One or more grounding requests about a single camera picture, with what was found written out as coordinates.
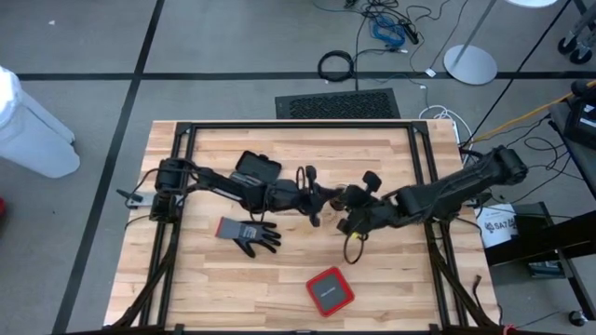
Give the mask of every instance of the glove finger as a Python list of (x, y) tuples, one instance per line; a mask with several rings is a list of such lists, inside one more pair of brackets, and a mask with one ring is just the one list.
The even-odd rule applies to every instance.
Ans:
[(281, 234), (274, 232), (272, 230), (268, 230), (267, 228), (263, 228), (265, 235), (271, 235), (271, 237), (273, 238), (281, 238)]
[(236, 244), (242, 249), (242, 251), (244, 251), (244, 253), (247, 254), (247, 256), (249, 256), (250, 258), (254, 258), (256, 256), (254, 250), (248, 243), (242, 243), (237, 239), (234, 239), (234, 242), (236, 242)]
[(261, 224), (263, 225), (263, 227), (267, 227), (267, 228), (276, 228), (277, 225), (274, 224), (273, 222), (261, 222)]
[(277, 241), (274, 236), (265, 234), (263, 235), (263, 239), (276, 247), (281, 246), (281, 242)]
[(273, 252), (273, 253), (277, 253), (277, 252), (278, 252), (278, 251), (277, 251), (275, 248), (273, 248), (273, 247), (269, 246), (268, 244), (266, 244), (266, 243), (265, 243), (265, 242), (263, 242), (263, 241), (255, 241), (255, 242), (252, 242), (252, 243), (256, 243), (256, 244), (258, 244), (259, 246), (263, 246), (263, 247), (267, 248), (269, 251), (271, 251), (271, 252)]

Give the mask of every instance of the red case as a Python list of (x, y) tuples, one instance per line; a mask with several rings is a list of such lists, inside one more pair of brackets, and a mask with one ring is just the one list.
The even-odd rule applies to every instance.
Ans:
[[(325, 311), (323, 311), (320, 303), (318, 302), (317, 297), (315, 297), (315, 294), (312, 291), (312, 287), (320, 279), (325, 278), (329, 275), (335, 275), (335, 277), (337, 278), (337, 281), (342, 286), (342, 290), (345, 292), (346, 297), (345, 297), (344, 301), (341, 301), (340, 303), (335, 305), (331, 310), (325, 312)], [(324, 272), (320, 273), (319, 275), (317, 275), (314, 278), (307, 281), (306, 282), (306, 290), (308, 291), (310, 298), (313, 300), (313, 302), (315, 302), (318, 312), (324, 317), (332, 315), (333, 313), (337, 312), (342, 307), (346, 306), (347, 304), (351, 303), (354, 300), (354, 292), (352, 291), (352, 288), (349, 286), (349, 284), (347, 284), (347, 281), (345, 281), (345, 278), (342, 275), (341, 271), (339, 271), (339, 269), (335, 266), (333, 266), (332, 268), (330, 268), (328, 270), (325, 270)]]

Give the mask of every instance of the glove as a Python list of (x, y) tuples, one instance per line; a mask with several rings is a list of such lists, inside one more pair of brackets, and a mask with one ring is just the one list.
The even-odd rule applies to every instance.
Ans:
[(251, 244), (257, 244), (273, 253), (277, 253), (276, 249), (272, 247), (281, 246), (278, 241), (281, 234), (272, 231), (276, 227), (277, 225), (272, 222), (233, 221), (222, 218), (216, 236), (233, 239), (244, 253), (251, 258), (255, 258), (256, 253)]

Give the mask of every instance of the table frame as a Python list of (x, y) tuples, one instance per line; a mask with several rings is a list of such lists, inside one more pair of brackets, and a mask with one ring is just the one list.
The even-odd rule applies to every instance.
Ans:
[[(186, 159), (193, 159), (194, 149), (195, 149), (195, 141), (196, 141), (196, 134), (201, 129), (238, 129), (238, 128), (394, 128), (394, 129), (403, 129), (406, 130), (408, 133), (409, 139), (409, 146), (410, 151), (412, 154), (413, 159), (413, 171), (414, 176), (416, 178), (417, 184), (423, 184), (425, 182), (424, 173), (421, 165), (420, 155), (418, 151), (418, 143), (416, 141), (416, 134), (419, 134), (426, 159), (428, 164), (428, 171), (430, 181), (436, 181), (438, 177), (437, 167), (434, 160), (434, 155), (432, 151), (432, 143), (429, 137), (427, 121), (281, 121), (281, 122), (212, 122), (212, 123), (193, 123), (193, 122), (179, 122), (176, 124), (174, 141), (171, 148), (171, 157), (178, 157), (182, 145), (183, 145), (183, 138), (187, 137), (187, 143), (185, 148), (185, 156)], [(183, 174), (183, 182), (188, 182), (189, 175), (187, 173)], [(136, 302), (143, 301), (144, 304), (142, 305), (141, 309), (141, 317), (139, 319), (139, 327), (137, 329), (142, 328), (150, 328), (155, 329), (161, 328), (163, 329), (166, 326), (166, 318), (168, 314), (169, 308), (169, 296), (171, 293), (172, 287), (172, 279), (174, 275), (174, 268), (175, 268), (175, 261), (176, 261), (176, 251), (178, 247), (178, 242), (181, 233), (181, 225), (182, 225), (182, 214), (184, 209), (185, 201), (182, 201), (180, 204), (179, 210), (180, 213), (178, 215), (178, 220), (174, 223), (165, 223), (159, 222), (157, 224), (156, 229), (156, 236), (155, 242), (153, 245), (153, 251), (151, 256), (151, 261), (149, 265), (149, 273), (147, 275), (147, 284), (145, 288), (139, 294)], [(172, 229), (169, 238), (169, 247), (166, 251), (166, 254), (163, 258), (161, 258), (161, 250), (163, 247), (164, 237), (166, 234), (166, 227), (168, 224), (172, 224)], [(427, 246), (428, 246), (428, 255), (430, 259), (431, 265), (431, 272), (433, 276), (433, 283), (435, 287), (435, 294), (437, 297), (437, 305), (439, 310), (440, 316), (440, 323), (443, 329), (447, 329), (451, 326), (451, 321), (448, 312), (448, 306), (445, 299), (445, 289), (442, 282), (441, 274), (445, 277), (445, 279), (449, 282), (454, 290), (454, 302), (455, 302), (455, 309), (457, 312), (457, 318), (459, 321), (458, 326), (466, 328), (468, 327), (467, 322), (467, 310), (470, 312), (472, 317), (475, 319), (477, 324), (481, 327), (492, 327), (496, 326), (486, 315), (481, 311), (478, 306), (474, 303), (471, 299), (469, 294), (467, 294), (466, 290), (462, 287), (459, 283), (459, 276), (457, 273), (457, 266), (455, 263), (455, 255), (454, 255), (454, 248), (451, 237), (449, 235), (449, 228), (446, 221), (440, 222), (440, 230), (442, 234), (442, 241), (445, 249), (445, 258), (439, 252), (436, 238), (433, 230), (432, 222), (425, 222), (425, 235), (427, 238)], [(157, 323), (156, 325), (149, 326), (149, 314), (151, 312), (151, 300), (154, 295), (154, 289), (156, 284), (161, 280), (161, 277), (164, 276), (164, 285), (162, 288), (162, 294), (160, 297), (160, 302), (158, 305), (157, 311)], [(130, 315), (125, 316), (113, 324), (113, 326), (130, 326), (134, 318), (136, 317), (135, 313), (130, 313)], [(255, 333), (254, 331), (230, 331), (230, 330), (220, 330), (220, 331), (213, 331), (213, 330), (183, 330), (183, 325), (177, 325), (176, 329), (173, 333), (180, 332), (182, 334), (252, 334)], [(435, 325), (431, 325), (430, 330), (419, 330), (419, 331), (391, 331), (392, 334), (402, 334), (402, 335), (426, 335), (426, 334), (435, 334), (438, 331), (438, 328)], [(267, 334), (294, 334), (299, 332), (297, 330), (288, 330), (288, 331), (267, 331)], [(354, 333), (354, 334), (382, 334), (386, 333), (386, 331), (343, 331), (342, 333)]]

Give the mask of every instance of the wooden tabletop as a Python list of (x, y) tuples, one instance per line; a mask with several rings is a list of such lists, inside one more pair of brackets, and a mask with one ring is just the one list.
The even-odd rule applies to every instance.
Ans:
[[(141, 176), (169, 157), (175, 125), (175, 121), (154, 122)], [(428, 121), (428, 127), (439, 176), (460, 169), (451, 122)], [(415, 183), (408, 143), (405, 130), (358, 128), (357, 123), (343, 129), (202, 129), (197, 133), (194, 160), (229, 175), (242, 153), (250, 150), (281, 163), (280, 178), (294, 179), (299, 166), (313, 165), (318, 182), (329, 187), (362, 185), (362, 175), (371, 170), (383, 180), (378, 193), (383, 194)], [(428, 181), (424, 151), (420, 152)], [(154, 180), (155, 175), (149, 177), (141, 190), (154, 191)], [(130, 214), (134, 219), (148, 214), (148, 208)], [(342, 254), (345, 237), (335, 228), (345, 213), (329, 206), (321, 213), (319, 228), (296, 211), (267, 213), (265, 220), (278, 224), (282, 246), (277, 254), (257, 246), (256, 259), (247, 257), (234, 242), (214, 237), (222, 216), (249, 218), (239, 204), (216, 194), (195, 192), (186, 200), (168, 328), (183, 323), (186, 329), (425, 330), (430, 323), (440, 323), (422, 225), (371, 232), (361, 260), (348, 265)], [(475, 221), (471, 211), (463, 217)], [(106, 324), (116, 321), (142, 289), (155, 231), (156, 223), (148, 220), (135, 221), (127, 229)], [(464, 287), (471, 291), (475, 276), (482, 276), (478, 289), (482, 307), (497, 321), (478, 229), (454, 221), (451, 237)], [(350, 248), (352, 257), (357, 247)], [(308, 296), (305, 283), (331, 266), (340, 268), (356, 299), (325, 318)], [(444, 285), (452, 323), (456, 323), (453, 294)], [(160, 292), (158, 288), (150, 323), (156, 320)]]

